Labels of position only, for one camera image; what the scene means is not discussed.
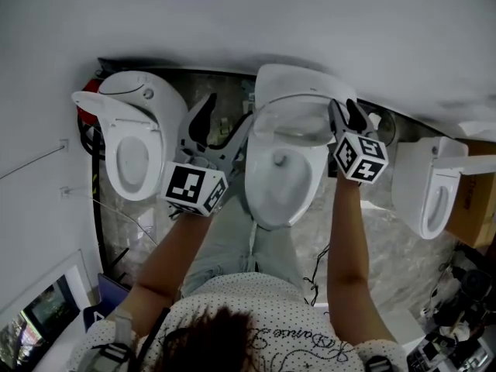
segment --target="white toilet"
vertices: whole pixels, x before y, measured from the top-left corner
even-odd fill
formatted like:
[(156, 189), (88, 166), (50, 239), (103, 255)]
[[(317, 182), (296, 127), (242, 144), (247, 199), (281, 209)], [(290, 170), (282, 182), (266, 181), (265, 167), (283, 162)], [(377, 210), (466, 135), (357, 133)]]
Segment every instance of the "white toilet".
[(245, 192), (253, 218), (264, 229), (294, 225), (312, 203), (333, 138), (327, 110), (333, 98), (346, 103), (357, 95), (317, 71), (280, 64), (259, 70)]
[(468, 146), (445, 136), (399, 143), (391, 199), (396, 215), (423, 239), (437, 237), (453, 209), (460, 175), (496, 171), (496, 156), (468, 157)]
[(126, 71), (105, 79), (98, 94), (79, 91), (72, 99), (98, 117), (115, 191), (131, 201), (160, 191), (164, 163), (174, 159), (177, 130), (188, 112), (177, 91), (154, 74)]

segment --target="cardboard box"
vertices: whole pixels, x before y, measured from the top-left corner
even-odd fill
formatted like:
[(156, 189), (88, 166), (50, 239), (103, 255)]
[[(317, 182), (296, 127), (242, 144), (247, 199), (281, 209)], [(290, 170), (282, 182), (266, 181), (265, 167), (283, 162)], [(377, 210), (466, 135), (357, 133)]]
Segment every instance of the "cardboard box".
[[(469, 156), (496, 154), (496, 143), (466, 140)], [(468, 246), (490, 245), (496, 234), (496, 174), (462, 175), (446, 230)]]

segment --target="tiled floor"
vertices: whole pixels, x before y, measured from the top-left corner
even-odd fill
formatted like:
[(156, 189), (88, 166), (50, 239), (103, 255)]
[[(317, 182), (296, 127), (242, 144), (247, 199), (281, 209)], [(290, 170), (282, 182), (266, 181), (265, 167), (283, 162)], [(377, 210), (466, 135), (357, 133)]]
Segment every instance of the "tiled floor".
[[(206, 93), (217, 92), (218, 108), (211, 120), (213, 126), (217, 126), (222, 117), (234, 125), (243, 113), (243, 101), (247, 101), (249, 93), (253, 92), (253, 82), (240, 77), (186, 73), (164, 77), (183, 95), (189, 108)], [(370, 289), (381, 312), (409, 308), (417, 316), (419, 309), (429, 300), (430, 289), (439, 277), (439, 265), (447, 260), (456, 241), (447, 233), (433, 240), (420, 239), (391, 212), (391, 177), (397, 142), (415, 141), (435, 134), (392, 114), (396, 123), (394, 131), (391, 115), (387, 112), (381, 115), (384, 118), (380, 126), (382, 139), (389, 143), (394, 137), (388, 147), (391, 164), (374, 186), (361, 189), (362, 200), (368, 202), (363, 204), (362, 212), (369, 244)], [(315, 200), (292, 229), (298, 259), (307, 277), (311, 277), (315, 259), (329, 241), (335, 183), (332, 178), (322, 179)], [(103, 202), (136, 219), (156, 242), (163, 239), (173, 224), (168, 218), (170, 211), (165, 201), (155, 197), (139, 202), (120, 198), (109, 183), (104, 164), (101, 166), (100, 185)], [(140, 265), (155, 245), (134, 223), (105, 208), (102, 209), (102, 226), (110, 260), (129, 247), (129, 252), (115, 267), (115, 276), (126, 273), (122, 282), (132, 284)], [(325, 257), (316, 274), (319, 285), (317, 302), (326, 301), (326, 264)], [(309, 284), (306, 292), (311, 298)]]

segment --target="black and white marker cube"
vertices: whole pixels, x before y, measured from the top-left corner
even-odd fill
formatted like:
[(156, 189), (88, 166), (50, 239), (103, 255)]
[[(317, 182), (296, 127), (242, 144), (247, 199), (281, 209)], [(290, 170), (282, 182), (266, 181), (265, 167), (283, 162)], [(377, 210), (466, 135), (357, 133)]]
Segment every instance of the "black and white marker cube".
[(389, 164), (386, 145), (354, 133), (344, 133), (334, 152), (346, 179), (374, 183)]
[(162, 197), (184, 212), (209, 216), (227, 189), (220, 170), (167, 162)]

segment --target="dark hair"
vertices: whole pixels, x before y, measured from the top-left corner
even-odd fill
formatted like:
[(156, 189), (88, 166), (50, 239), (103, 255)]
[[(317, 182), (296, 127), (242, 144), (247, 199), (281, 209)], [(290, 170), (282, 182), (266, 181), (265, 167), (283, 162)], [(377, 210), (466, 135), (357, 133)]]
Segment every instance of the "dark hair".
[(185, 328), (164, 340), (161, 367), (157, 370), (240, 372), (251, 363), (247, 352), (250, 315), (222, 307), (213, 317), (206, 310)]

